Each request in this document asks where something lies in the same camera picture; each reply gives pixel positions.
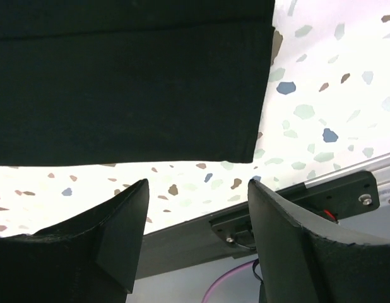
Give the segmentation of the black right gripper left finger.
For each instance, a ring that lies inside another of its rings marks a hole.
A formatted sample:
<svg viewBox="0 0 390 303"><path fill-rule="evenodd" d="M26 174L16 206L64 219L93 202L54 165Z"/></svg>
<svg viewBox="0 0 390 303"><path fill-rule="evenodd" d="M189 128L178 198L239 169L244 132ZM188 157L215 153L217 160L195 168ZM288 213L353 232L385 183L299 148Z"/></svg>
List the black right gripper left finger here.
<svg viewBox="0 0 390 303"><path fill-rule="evenodd" d="M0 237L0 302L125 302L149 204L146 179L32 235Z"/></svg>

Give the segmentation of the black t-shirt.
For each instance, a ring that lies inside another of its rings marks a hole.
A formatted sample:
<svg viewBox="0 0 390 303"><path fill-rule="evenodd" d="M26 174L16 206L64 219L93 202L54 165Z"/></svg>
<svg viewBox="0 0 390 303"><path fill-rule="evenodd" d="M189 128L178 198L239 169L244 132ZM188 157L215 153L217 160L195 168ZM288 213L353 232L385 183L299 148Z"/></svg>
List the black t-shirt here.
<svg viewBox="0 0 390 303"><path fill-rule="evenodd" d="M0 1L0 166L254 157L273 1Z"/></svg>

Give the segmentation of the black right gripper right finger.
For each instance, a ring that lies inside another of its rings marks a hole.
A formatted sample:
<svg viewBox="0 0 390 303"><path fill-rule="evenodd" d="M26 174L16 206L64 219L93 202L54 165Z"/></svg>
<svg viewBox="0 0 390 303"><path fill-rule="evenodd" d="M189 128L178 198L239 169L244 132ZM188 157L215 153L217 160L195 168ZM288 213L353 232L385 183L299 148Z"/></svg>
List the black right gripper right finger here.
<svg viewBox="0 0 390 303"><path fill-rule="evenodd" d="M252 179L248 204L268 302L390 302L390 240L350 230Z"/></svg>

